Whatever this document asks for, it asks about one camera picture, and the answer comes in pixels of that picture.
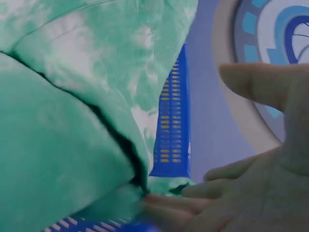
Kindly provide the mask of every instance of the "blue plastic basket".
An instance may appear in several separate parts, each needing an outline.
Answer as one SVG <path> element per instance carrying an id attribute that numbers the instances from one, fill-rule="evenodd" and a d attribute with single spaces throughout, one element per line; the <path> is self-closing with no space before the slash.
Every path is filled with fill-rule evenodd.
<path id="1" fill-rule="evenodd" d="M 159 101 L 151 176 L 189 177 L 190 113 L 185 45 L 169 74 Z M 148 232 L 153 227 L 125 221 L 91 222 L 66 218 L 44 232 Z"/>

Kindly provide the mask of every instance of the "gray wall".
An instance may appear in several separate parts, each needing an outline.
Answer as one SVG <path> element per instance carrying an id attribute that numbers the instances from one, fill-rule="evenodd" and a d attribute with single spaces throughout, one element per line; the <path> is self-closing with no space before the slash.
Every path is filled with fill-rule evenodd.
<path id="1" fill-rule="evenodd" d="M 191 98 L 191 176 L 254 155 L 232 117 L 212 54 L 212 21 L 219 0 L 200 0 L 187 39 Z"/>

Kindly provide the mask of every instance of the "hand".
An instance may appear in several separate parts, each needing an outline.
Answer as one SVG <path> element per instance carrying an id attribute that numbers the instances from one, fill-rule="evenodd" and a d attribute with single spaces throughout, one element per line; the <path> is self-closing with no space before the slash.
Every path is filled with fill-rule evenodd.
<path id="1" fill-rule="evenodd" d="M 282 146 L 209 171 L 184 198 L 149 195 L 145 216 L 167 232 L 309 231 L 309 65 L 223 65 L 235 93 L 285 113 Z"/>

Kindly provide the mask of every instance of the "blue circular logo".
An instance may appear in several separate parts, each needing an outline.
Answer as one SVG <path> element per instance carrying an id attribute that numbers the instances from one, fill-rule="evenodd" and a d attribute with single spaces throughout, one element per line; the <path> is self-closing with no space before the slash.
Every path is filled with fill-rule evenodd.
<path id="1" fill-rule="evenodd" d="M 308 0 L 247 0 L 239 6 L 234 22 L 238 62 L 288 65 L 309 62 Z M 282 112 L 255 104 L 280 141 L 284 141 Z"/>

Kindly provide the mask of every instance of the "laundry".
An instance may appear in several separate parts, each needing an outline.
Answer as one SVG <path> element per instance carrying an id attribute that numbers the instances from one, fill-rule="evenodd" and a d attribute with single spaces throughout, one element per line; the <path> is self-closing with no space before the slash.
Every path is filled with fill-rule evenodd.
<path id="1" fill-rule="evenodd" d="M 197 0 L 1 2 L 1 231 L 134 215 L 148 191 L 190 184 L 148 175 L 159 95 L 196 9 Z"/>

